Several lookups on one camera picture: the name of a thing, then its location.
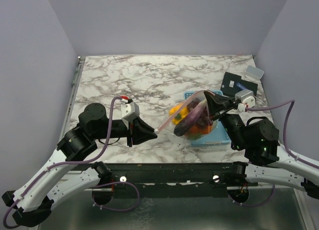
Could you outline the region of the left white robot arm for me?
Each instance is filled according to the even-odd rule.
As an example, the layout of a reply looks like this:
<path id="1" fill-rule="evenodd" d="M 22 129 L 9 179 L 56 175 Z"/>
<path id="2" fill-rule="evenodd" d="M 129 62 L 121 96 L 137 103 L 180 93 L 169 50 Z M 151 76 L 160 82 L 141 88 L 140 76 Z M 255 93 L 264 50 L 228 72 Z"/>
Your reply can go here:
<path id="1" fill-rule="evenodd" d="M 34 227 L 70 195 L 111 183 L 112 173 L 104 163 L 96 157 L 86 160 L 97 149 L 96 140 L 105 139 L 108 146 L 111 138 L 126 138 L 131 147 L 157 138 L 154 128 L 139 117 L 136 103 L 128 100 L 121 108 L 122 119 L 113 120 L 100 103 L 85 107 L 76 127 L 65 133 L 42 168 L 21 188 L 3 194 L 9 208 L 3 219 L 5 228 Z M 11 227 L 6 220 L 12 210 L 16 224 Z"/>

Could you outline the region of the yellow bell pepper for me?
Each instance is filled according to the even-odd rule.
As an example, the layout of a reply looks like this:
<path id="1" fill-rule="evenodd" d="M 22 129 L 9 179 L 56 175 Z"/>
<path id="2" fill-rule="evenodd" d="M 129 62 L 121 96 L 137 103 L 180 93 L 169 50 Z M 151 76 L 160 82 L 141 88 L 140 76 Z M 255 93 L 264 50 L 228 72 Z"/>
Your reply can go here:
<path id="1" fill-rule="evenodd" d="M 175 105 L 173 108 L 169 110 L 169 116 L 173 115 L 181 106 L 183 103 L 179 103 L 178 105 Z M 182 119 L 184 119 L 189 113 L 189 110 L 187 107 L 184 107 L 173 119 L 172 123 L 174 125 L 177 125 Z"/>

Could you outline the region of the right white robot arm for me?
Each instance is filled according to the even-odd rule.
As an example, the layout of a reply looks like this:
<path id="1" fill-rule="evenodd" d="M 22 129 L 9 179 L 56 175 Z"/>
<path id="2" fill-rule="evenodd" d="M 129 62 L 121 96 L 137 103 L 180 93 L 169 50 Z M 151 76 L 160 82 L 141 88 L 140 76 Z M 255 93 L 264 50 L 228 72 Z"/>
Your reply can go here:
<path id="1" fill-rule="evenodd" d="M 319 163 L 290 150 L 287 142 L 280 144 L 279 130 L 266 117 L 243 122 L 240 113 L 266 111 L 271 107 L 255 106 L 252 91 L 242 90 L 226 97 L 205 90 L 208 110 L 219 120 L 231 140 L 233 150 L 245 152 L 249 164 L 229 173 L 229 180 L 239 186 L 243 182 L 264 182 L 305 191 L 311 198 L 319 197 Z"/>

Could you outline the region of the orange mini pumpkin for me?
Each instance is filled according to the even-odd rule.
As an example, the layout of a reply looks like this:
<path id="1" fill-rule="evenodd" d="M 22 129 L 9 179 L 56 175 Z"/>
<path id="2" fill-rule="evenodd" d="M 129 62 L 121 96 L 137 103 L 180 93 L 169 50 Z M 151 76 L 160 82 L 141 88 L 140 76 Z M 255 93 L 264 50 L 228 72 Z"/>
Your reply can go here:
<path id="1" fill-rule="evenodd" d="M 207 125 L 205 127 L 199 125 L 193 125 L 186 133 L 185 137 L 189 140 L 199 139 L 212 131 L 212 125 Z"/>

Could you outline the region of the red grape bunch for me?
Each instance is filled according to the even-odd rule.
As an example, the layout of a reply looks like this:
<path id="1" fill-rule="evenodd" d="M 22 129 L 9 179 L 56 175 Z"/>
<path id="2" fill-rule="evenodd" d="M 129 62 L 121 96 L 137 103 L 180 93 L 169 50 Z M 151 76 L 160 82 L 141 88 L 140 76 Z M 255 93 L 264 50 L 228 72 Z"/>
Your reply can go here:
<path id="1" fill-rule="evenodd" d="M 187 108 L 189 113 L 186 117 L 186 122 L 189 126 L 194 124 L 202 127 L 212 125 L 206 99 L 200 101 L 198 98 L 195 98 L 187 105 Z"/>

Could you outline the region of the small purple eggplant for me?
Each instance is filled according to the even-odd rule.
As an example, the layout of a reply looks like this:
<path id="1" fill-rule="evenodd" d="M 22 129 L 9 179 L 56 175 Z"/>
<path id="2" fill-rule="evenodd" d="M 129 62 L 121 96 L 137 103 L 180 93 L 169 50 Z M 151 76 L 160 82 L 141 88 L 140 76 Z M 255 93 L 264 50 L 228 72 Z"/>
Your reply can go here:
<path id="1" fill-rule="evenodd" d="M 175 124 L 173 133 L 182 137 L 196 139 L 210 132 L 211 121 L 207 110 L 207 101 L 192 101 L 186 106 L 187 112 L 179 113 L 181 117 Z"/>

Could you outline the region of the clear pink zip bag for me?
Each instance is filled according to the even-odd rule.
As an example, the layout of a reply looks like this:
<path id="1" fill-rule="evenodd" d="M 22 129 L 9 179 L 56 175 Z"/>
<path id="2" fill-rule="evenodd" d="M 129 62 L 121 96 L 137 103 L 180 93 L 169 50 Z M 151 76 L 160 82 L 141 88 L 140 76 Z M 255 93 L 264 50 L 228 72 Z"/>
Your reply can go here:
<path id="1" fill-rule="evenodd" d="M 209 135 L 216 127 L 217 121 L 212 120 L 209 113 L 205 91 L 200 90 L 171 107 L 154 133 L 159 134 L 165 130 L 177 137 L 194 141 Z"/>

